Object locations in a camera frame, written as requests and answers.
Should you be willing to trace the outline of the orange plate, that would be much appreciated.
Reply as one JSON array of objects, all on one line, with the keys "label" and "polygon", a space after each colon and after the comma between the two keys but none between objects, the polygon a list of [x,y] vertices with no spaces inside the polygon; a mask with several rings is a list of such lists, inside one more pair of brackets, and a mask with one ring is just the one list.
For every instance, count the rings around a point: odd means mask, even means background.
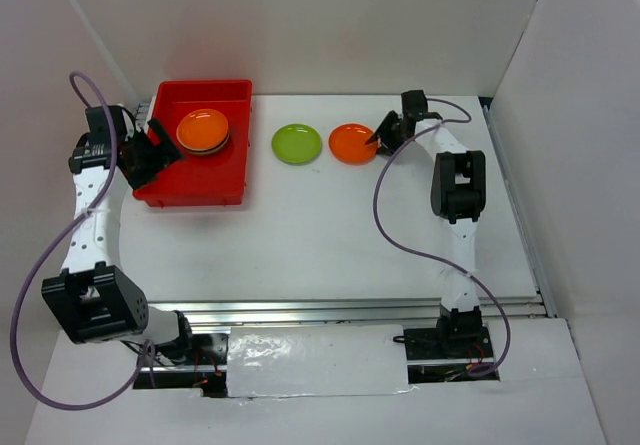
[{"label": "orange plate", "polygon": [[230,133],[226,116],[214,109],[199,109],[186,115],[176,129],[178,142],[191,148],[210,148]]},{"label": "orange plate", "polygon": [[335,128],[329,135],[329,149],[339,161],[348,165],[362,165],[370,162],[377,153],[378,142],[370,142],[374,132],[368,127],[348,123]]}]

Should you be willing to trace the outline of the cream floral plate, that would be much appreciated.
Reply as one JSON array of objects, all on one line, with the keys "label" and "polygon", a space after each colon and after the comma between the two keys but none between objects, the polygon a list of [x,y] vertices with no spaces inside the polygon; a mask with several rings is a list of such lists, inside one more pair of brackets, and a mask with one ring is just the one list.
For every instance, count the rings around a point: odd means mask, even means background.
[{"label": "cream floral plate", "polygon": [[191,155],[207,156],[207,155],[218,153],[219,151],[223,150],[226,147],[227,143],[229,142],[229,139],[230,139],[230,136],[227,135],[221,142],[219,142],[218,144],[210,148],[191,148],[191,147],[185,146],[183,143],[181,143],[181,146],[187,153]]}]

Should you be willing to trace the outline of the green plate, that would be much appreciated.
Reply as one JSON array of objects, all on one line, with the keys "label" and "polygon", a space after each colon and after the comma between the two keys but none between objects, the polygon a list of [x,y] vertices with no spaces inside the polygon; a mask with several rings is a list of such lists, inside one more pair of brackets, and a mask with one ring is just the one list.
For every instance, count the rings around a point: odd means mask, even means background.
[{"label": "green plate", "polygon": [[314,161],[323,148],[319,133],[306,124],[288,124],[278,129],[271,140],[274,155],[290,165]]}]

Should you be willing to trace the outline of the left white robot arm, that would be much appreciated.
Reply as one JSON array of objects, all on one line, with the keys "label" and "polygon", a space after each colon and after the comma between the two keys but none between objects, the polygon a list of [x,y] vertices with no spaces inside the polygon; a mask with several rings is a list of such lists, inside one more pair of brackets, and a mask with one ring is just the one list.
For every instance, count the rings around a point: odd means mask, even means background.
[{"label": "left white robot arm", "polygon": [[120,213],[127,190],[137,191],[184,156],[157,119],[153,141],[120,105],[85,111],[89,130],[69,159],[75,187],[73,228],[59,274],[41,294],[75,344],[111,340],[154,343],[160,362],[181,365],[196,355],[197,339],[185,315],[151,307],[121,267]]}]

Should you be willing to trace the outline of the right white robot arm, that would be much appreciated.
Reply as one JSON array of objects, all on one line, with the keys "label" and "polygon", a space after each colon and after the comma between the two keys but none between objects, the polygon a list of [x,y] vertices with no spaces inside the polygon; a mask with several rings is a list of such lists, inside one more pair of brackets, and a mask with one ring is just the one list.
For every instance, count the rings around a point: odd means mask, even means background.
[{"label": "right white robot arm", "polygon": [[455,357],[478,340],[483,327],[473,272],[477,224],[486,206],[486,157],[446,128],[449,121],[429,109],[422,90],[402,93],[401,104],[402,111],[388,112],[366,143],[393,160],[415,142],[433,160],[431,210],[451,237],[451,254],[428,257],[449,267],[453,276],[444,286],[435,337],[425,344]]}]

